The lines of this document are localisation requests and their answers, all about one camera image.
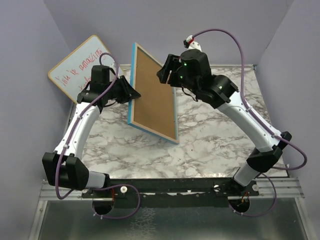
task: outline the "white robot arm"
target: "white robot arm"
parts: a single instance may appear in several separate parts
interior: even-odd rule
[[[89,188],[102,188],[108,183],[109,175],[100,172],[89,171],[82,163],[82,153],[90,130],[98,119],[100,113],[109,100],[123,104],[131,99],[141,97],[127,82],[124,76],[119,76],[111,89],[101,97],[95,104],[90,105],[97,96],[107,89],[110,82],[111,67],[96,65],[91,70],[91,81],[88,86],[79,93],[74,116],[71,123],[54,152],[46,152],[42,158],[42,164],[48,182],[55,186],[57,175],[57,164],[62,158],[59,168],[59,187],[83,190]]]
[[[188,49],[180,56],[169,54],[157,76],[163,84],[187,88],[196,99],[210,104],[227,115],[252,140],[255,149],[246,163],[236,172],[233,179],[241,186],[247,186],[260,173],[267,172],[280,158],[287,145],[268,131],[248,112],[238,87],[226,76],[212,75],[208,57],[192,35],[184,41]],[[248,107],[277,136],[289,141],[288,132],[280,132],[265,121],[248,103]]]

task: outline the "black mounting bracket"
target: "black mounting bracket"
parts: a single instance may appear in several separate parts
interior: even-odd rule
[[[101,95],[111,84],[110,72],[112,68],[104,65],[95,65],[91,70],[91,81],[78,94],[78,103],[91,103]],[[128,83],[125,76],[120,76],[110,88],[110,90],[101,97],[94,105],[98,106],[100,113],[109,100],[115,100],[119,104],[127,103],[129,100],[140,98],[141,95]]]
[[[231,177],[213,178],[166,178],[166,179],[110,179],[108,187],[129,184],[135,186],[141,198],[141,208],[186,208],[186,207],[217,207],[227,208],[228,197],[242,197],[246,192],[250,196],[258,196],[253,190],[256,181],[238,188],[238,184]],[[130,187],[126,193],[120,188],[114,189],[115,208],[135,208],[137,193]],[[112,198],[112,192],[89,190],[82,194],[84,199]],[[101,205],[112,205],[112,201],[98,201]]]
[[[228,77],[211,73],[208,56],[197,49],[186,50],[181,56],[169,54],[156,75],[160,83],[186,88],[195,94],[195,99],[214,109],[229,103],[229,97],[238,92],[238,87]]]

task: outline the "whiteboard frame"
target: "whiteboard frame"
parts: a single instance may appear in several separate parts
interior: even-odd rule
[[[53,80],[50,77],[50,74],[52,71],[54,71],[60,64],[62,64],[67,58],[69,58],[75,51],[77,51],[79,48],[81,48],[86,42],[88,42],[91,38],[96,37],[100,43],[102,44],[102,46],[104,46],[104,48],[108,51],[108,53],[111,54],[111,52],[109,51],[109,49],[104,45],[104,43],[101,41],[101,39],[97,36],[97,35],[92,35],[90,36],[87,40],[85,40],[83,43],[81,43],[81,45],[79,45],[75,50],[73,50],[71,53],[68,54],[68,56],[66,56],[64,59],[62,59],[57,65],[54,66],[54,68],[52,68],[49,72],[48,72],[48,78],[62,91],[64,92],[65,95],[68,96],[68,98],[71,99],[71,101],[73,101],[75,104],[77,104],[77,100],[74,100],[62,87],[60,87],[55,80]]]

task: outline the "handwritten text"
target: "handwritten text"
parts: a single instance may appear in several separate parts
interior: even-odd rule
[[[95,53],[91,53],[82,63],[79,65],[81,71],[86,69],[90,63],[93,63],[96,59],[99,59],[102,51],[98,48]]]
[[[91,77],[88,77],[88,78],[86,78],[86,77],[84,77],[84,84],[82,85],[82,86],[78,86],[78,88],[80,89],[80,91],[82,91],[86,86],[87,86],[87,84],[88,84],[88,82],[90,82],[91,81]]]
[[[70,77],[68,75],[64,75],[63,77],[56,76],[55,79],[61,82],[64,86],[67,86],[70,80]]]
[[[72,73],[73,75],[78,75],[78,73],[76,72],[75,69],[71,69],[71,70],[66,70],[69,73]]]

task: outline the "marble surface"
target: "marble surface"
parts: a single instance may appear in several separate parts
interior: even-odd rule
[[[239,67],[217,67],[240,86]],[[227,116],[208,104],[195,102],[177,89],[179,145],[165,142],[127,124],[128,104],[105,108],[94,123],[82,160],[91,171],[111,178],[232,177],[254,148]],[[255,73],[245,69],[247,101],[269,121]],[[277,166],[284,166],[282,159]],[[286,176],[272,169],[269,176]]]

